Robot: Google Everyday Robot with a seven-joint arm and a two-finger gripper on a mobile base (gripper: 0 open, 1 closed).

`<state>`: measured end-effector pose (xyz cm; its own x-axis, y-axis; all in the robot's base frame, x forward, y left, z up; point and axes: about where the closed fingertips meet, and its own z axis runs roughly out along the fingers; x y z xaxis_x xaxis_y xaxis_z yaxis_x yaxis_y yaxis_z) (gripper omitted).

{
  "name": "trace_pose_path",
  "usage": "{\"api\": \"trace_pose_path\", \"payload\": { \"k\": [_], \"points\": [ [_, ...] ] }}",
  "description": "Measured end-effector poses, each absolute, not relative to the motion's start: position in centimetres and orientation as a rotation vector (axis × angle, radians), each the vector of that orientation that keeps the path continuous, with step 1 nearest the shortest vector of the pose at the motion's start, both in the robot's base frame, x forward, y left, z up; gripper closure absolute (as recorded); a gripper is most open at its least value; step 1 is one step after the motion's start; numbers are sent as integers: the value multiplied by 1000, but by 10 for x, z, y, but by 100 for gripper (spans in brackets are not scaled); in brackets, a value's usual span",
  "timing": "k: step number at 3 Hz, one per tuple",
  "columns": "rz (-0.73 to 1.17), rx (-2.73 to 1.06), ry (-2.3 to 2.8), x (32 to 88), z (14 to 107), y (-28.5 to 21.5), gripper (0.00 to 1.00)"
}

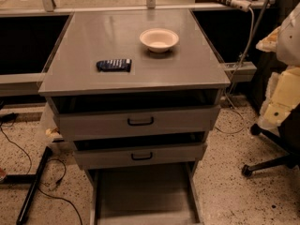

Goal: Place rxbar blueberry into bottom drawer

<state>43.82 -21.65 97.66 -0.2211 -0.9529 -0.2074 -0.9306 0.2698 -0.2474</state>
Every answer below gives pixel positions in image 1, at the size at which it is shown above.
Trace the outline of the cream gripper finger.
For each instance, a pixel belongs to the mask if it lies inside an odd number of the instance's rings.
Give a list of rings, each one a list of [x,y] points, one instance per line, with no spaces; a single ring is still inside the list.
[[[277,50],[278,32],[280,27],[274,29],[267,37],[256,44],[256,48],[262,52],[270,53]]]
[[[268,81],[258,125],[264,129],[279,127],[300,104],[300,68],[288,67],[273,72]]]

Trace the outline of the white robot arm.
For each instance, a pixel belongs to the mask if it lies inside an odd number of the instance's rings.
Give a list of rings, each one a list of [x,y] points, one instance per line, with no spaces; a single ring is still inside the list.
[[[280,74],[272,73],[258,119],[260,128],[273,129],[300,104],[300,3],[256,48],[275,53],[277,60],[287,65]]]

